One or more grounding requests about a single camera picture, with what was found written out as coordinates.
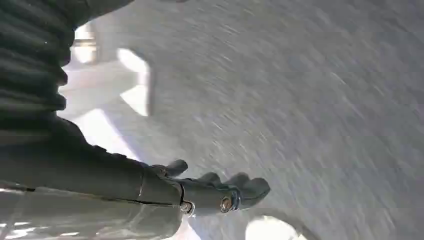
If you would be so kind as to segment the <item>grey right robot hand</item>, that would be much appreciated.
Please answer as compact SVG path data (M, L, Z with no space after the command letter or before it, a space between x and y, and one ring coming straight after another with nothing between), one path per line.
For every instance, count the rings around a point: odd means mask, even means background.
M179 175L183 160L148 165L86 142L54 114L0 115L0 237L3 240L163 240L185 217L253 207L270 192L238 173Z

